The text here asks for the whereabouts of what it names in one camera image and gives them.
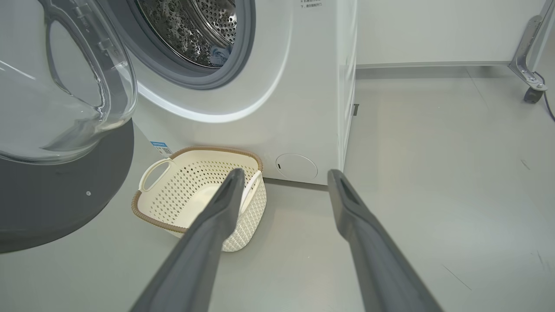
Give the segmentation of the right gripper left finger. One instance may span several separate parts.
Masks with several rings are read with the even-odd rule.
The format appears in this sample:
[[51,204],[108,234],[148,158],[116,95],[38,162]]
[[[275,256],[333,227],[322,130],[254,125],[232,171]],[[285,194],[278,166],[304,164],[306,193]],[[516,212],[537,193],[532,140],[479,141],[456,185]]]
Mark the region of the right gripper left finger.
[[232,170],[130,312],[208,312],[222,245],[236,228],[244,186],[244,170]]

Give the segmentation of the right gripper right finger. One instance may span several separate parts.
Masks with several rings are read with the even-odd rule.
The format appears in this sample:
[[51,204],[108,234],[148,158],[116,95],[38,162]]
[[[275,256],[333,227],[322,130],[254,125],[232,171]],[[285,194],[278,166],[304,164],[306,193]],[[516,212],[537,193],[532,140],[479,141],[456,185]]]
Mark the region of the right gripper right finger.
[[366,312],[443,312],[345,174],[328,171],[336,227],[349,243]]

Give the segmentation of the round black glass washer door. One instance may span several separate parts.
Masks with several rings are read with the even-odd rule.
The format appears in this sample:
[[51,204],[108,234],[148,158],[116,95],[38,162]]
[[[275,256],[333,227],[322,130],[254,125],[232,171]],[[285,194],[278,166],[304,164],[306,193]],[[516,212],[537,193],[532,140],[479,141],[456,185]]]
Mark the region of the round black glass washer door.
[[0,0],[0,254],[80,229],[133,158],[137,81],[100,0]]

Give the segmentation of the blue bear print garment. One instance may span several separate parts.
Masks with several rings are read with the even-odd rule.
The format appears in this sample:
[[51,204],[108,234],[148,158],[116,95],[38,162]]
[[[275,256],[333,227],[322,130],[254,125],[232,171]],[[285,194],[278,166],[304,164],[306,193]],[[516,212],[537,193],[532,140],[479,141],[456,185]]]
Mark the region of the blue bear print garment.
[[213,45],[209,49],[209,62],[212,67],[220,68],[222,67],[230,57],[233,45],[228,45],[226,47],[219,47]]

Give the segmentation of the cream perforated laundry basket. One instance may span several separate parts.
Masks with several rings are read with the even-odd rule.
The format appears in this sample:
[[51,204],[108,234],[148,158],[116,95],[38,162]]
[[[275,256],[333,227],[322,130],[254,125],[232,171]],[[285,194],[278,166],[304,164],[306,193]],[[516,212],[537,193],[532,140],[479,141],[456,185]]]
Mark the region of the cream perforated laundry basket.
[[179,150],[145,171],[131,210],[143,221],[182,237],[236,168],[244,170],[245,185],[237,226],[222,251],[239,251],[251,241],[266,208],[262,159],[252,152],[214,146]]

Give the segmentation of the white front-load washing machine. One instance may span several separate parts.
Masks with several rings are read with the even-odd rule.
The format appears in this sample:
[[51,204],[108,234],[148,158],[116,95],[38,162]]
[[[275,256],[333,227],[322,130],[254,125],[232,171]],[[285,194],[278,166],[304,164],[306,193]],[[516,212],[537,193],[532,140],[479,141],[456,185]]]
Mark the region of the white front-load washing machine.
[[[265,178],[325,185],[345,165],[358,0],[100,0],[137,81],[133,122],[172,152],[257,154]],[[233,45],[220,68],[213,45]]]

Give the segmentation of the blue energy label sticker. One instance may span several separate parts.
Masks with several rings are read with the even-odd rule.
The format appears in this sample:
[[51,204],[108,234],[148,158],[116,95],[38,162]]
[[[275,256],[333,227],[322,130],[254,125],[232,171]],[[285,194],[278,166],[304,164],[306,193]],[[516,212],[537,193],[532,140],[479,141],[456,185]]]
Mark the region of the blue energy label sticker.
[[169,158],[173,154],[170,148],[163,142],[151,141],[150,143],[155,147],[156,150],[158,150],[158,152],[164,158]]

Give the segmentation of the white partition panel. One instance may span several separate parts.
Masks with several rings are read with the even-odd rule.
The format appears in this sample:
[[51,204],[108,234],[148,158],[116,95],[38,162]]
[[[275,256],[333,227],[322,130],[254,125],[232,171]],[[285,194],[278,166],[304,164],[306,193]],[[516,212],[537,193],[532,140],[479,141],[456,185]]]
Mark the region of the white partition panel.
[[550,0],[358,0],[358,68],[507,65]]

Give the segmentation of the metal caster leg with wheel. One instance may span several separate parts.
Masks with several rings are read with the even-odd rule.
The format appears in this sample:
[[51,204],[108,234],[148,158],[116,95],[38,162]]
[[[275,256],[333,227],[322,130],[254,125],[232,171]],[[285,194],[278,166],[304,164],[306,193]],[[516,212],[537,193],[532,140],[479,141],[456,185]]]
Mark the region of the metal caster leg with wheel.
[[529,87],[523,97],[523,100],[529,104],[540,101],[548,89],[545,80],[539,77],[535,68],[539,65],[555,21],[554,14],[555,0],[545,0],[540,14],[532,16],[526,23],[519,46],[508,65],[509,69]]

